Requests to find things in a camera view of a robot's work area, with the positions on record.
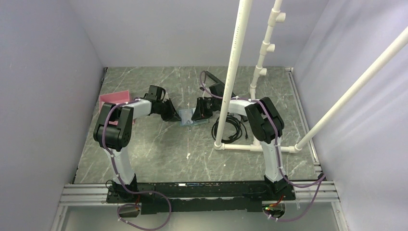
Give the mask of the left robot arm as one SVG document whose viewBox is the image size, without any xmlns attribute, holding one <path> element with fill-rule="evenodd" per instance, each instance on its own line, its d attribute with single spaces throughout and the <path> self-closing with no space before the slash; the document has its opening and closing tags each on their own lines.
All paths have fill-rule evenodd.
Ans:
<svg viewBox="0 0 408 231">
<path fill-rule="evenodd" d="M 181 121 L 164 88 L 151 85 L 142 98 L 124 103 L 104 103 L 93 132 L 94 140 L 107 154 L 113 172 L 113 188 L 126 202 L 138 196 L 137 176 L 128 156 L 127 146 L 134 120 L 151 114 L 165 122 Z"/>
</svg>

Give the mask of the green card holder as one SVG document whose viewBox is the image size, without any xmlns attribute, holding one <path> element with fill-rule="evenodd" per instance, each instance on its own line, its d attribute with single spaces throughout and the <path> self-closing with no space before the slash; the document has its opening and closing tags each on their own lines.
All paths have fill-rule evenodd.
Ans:
<svg viewBox="0 0 408 231">
<path fill-rule="evenodd" d="M 188 127 L 188 126 L 198 126 L 202 124 L 208 124 L 209 119 L 200 119 L 200 120 L 192 120 L 192 115 L 195 111 L 195 108 L 189 108 L 189 109 L 180 109 L 178 112 L 181 121 L 180 125 L 182 127 Z"/>
</svg>

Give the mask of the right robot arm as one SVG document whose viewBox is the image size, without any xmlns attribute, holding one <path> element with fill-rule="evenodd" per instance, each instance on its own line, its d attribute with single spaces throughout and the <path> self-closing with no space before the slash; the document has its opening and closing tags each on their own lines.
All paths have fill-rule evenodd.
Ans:
<svg viewBox="0 0 408 231">
<path fill-rule="evenodd" d="M 201 90 L 209 96 L 197 98 L 196 108 L 192 114 L 193 121 L 209 119 L 213 112 L 221 110 L 223 85 L 216 83 L 210 87 L 201 84 Z M 285 171 L 281 166 L 281 137 L 284 121 L 272 103 L 271 99 L 246 99 L 233 95 L 227 109 L 227 116 L 235 115 L 247 118 L 254 137 L 260 142 L 265 162 L 266 196 L 276 200 L 283 195 L 284 188 L 288 185 L 284 180 Z"/>
</svg>

